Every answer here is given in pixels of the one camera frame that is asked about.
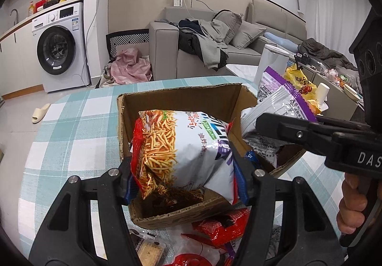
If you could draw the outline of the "person's right hand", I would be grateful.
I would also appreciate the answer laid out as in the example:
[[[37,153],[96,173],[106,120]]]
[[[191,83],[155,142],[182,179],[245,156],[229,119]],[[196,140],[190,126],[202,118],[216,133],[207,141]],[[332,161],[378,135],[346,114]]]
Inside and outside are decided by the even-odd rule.
[[[345,173],[342,183],[343,198],[339,203],[337,226],[343,234],[353,234],[365,222],[367,199],[358,191],[360,178],[357,175]]]

